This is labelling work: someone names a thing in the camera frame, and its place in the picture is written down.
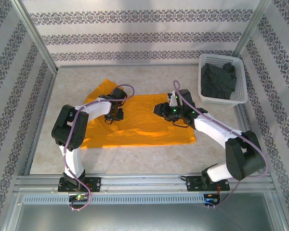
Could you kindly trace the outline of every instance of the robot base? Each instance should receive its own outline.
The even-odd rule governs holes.
[[[204,191],[217,191],[218,185],[220,186],[220,191],[229,191],[229,182],[227,180],[220,180],[211,184],[209,187],[204,187],[201,180],[201,176],[181,176],[181,180],[186,182],[186,188],[188,192],[204,192]]]
[[[90,188],[90,191],[93,193],[99,193],[101,188],[101,180],[100,177],[85,177],[84,183]],[[61,177],[59,180],[58,192],[59,193],[75,193],[75,192],[85,192],[86,189],[82,187],[83,190],[79,190],[77,186],[74,184],[69,183],[65,180],[64,177]]]

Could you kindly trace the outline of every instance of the fabric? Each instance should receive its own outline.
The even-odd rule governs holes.
[[[236,89],[236,69],[230,63],[223,68],[205,64],[201,68],[201,94],[206,97],[229,100]]]
[[[109,94],[117,85],[105,79],[86,99]],[[122,106],[124,119],[105,123],[100,116],[88,123],[82,148],[188,144],[196,141],[191,127],[179,128],[153,113],[154,106],[167,100],[167,94],[135,95]]]

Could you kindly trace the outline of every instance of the gray floor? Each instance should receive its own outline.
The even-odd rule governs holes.
[[[19,231],[270,231],[261,193],[237,193],[220,207],[202,204],[91,205],[73,212],[67,205],[23,205]]]

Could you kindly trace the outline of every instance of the floor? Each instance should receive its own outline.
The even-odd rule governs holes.
[[[168,93],[173,90],[172,82],[179,80],[182,89],[189,89],[197,107],[238,129],[232,107],[200,102],[197,65],[59,68],[31,174],[64,171],[62,154],[51,137],[55,120],[63,105],[82,105],[105,78],[117,84],[133,85],[136,94]],[[217,142],[198,131],[195,136],[197,142],[188,145],[82,149],[82,163],[87,173],[128,174],[200,172],[225,161],[224,149]]]

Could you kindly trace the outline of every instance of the plastic basket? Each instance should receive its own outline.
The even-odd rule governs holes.
[[[201,95],[201,68],[205,64],[212,64],[223,67],[224,64],[231,63],[236,68],[236,89],[232,92],[230,100],[216,99]],[[243,61],[236,57],[218,55],[218,54],[202,54],[199,57],[199,75],[198,75],[198,94],[203,103],[235,106],[239,103],[246,103],[248,100],[245,71]]]

